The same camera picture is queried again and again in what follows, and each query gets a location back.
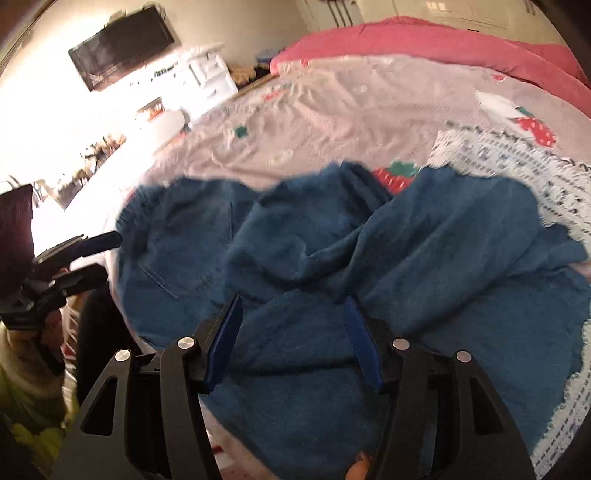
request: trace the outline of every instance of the yellow sleeve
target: yellow sleeve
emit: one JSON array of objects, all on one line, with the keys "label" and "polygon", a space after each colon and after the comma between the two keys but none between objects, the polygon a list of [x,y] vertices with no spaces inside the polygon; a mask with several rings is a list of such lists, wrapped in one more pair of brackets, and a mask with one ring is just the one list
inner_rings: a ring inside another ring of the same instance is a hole
[{"label": "yellow sleeve", "polygon": [[31,369],[8,346],[7,331],[0,323],[0,411],[12,423],[32,434],[59,427],[66,414],[61,393],[63,375]]},{"label": "yellow sleeve", "polygon": [[11,431],[17,443],[29,448],[33,453],[31,463],[49,478],[66,432],[63,429],[50,428],[43,430],[39,435],[33,435],[19,423],[14,424]]}]

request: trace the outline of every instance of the bed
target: bed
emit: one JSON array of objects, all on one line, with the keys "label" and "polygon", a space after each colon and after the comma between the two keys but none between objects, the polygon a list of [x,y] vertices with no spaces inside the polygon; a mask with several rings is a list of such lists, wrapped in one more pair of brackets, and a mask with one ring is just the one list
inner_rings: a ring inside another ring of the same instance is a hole
[{"label": "bed", "polygon": [[[116,214],[139,184],[169,184],[188,176],[265,189],[346,159],[376,172],[400,161],[441,164],[442,157],[449,160],[441,153],[449,128],[517,137],[547,152],[544,158],[564,166],[561,172],[569,168],[587,181],[591,90],[565,47],[509,42],[401,17],[311,35],[279,54],[271,67],[275,79],[207,113],[182,142],[150,160],[145,174],[119,186],[108,212],[93,220],[99,230],[114,227]],[[520,179],[514,171],[504,173]],[[588,194],[582,202],[589,203]],[[541,217],[548,224],[564,222],[589,252],[591,235],[582,211],[556,218],[541,212]],[[116,256],[109,252],[101,261],[117,301]],[[585,341],[590,333],[586,324]],[[137,341],[145,352],[153,351]],[[538,477],[566,450],[589,411],[590,353],[585,344],[583,367],[566,383],[564,403],[556,405],[533,451]],[[209,412],[206,423],[251,475],[273,478]]]}]

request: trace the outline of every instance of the wall-mounted tv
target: wall-mounted tv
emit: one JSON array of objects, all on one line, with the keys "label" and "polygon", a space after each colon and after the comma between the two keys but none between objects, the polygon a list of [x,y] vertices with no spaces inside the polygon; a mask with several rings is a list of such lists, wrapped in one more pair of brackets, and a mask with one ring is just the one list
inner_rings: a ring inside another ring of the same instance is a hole
[{"label": "wall-mounted tv", "polygon": [[172,43],[161,11],[147,7],[108,24],[68,53],[92,91],[121,80]]}]

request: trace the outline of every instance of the human hand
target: human hand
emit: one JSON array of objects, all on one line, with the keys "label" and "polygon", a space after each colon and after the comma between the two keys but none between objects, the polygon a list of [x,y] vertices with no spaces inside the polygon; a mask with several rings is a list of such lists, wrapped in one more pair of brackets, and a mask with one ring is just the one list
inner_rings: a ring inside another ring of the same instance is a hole
[{"label": "human hand", "polygon": [[63,361],[60,350],[63,343],[63,332],[59,310],[54,310],[46,317],[41,332],[31,330],[8,330],[7,332],[8,346],[21,361],[21,366],[33,373],[45,373],[47,366],[35,344],[38,336],[40,336],[41,343],[49,348],[55,359]]},{"label": "human hand", "polygon": [[363,480],[368,473],[371,457],[365,452],[357,454],[356,462],[349,468],[345,480]]}]

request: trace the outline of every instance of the white lace fabric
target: white lace fabric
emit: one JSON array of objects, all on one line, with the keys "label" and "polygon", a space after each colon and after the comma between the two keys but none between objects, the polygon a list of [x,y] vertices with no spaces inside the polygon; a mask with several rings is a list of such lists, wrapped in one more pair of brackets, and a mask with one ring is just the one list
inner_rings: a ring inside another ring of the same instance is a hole
[{"label": "white lace fabric", "polygon": [[[474,177],[504,176],[533,192],[545,226],[566,226],[571,238],[591,252],[591,168],[571,158],[506,132],[448,124],[440,131],[427,161],[430,167],[451,166]],[[583,366],[567,381],[564,402],[554,411],[531,461],[542,478],[566,450],[591,406],[591,320],[583,326]]]}]

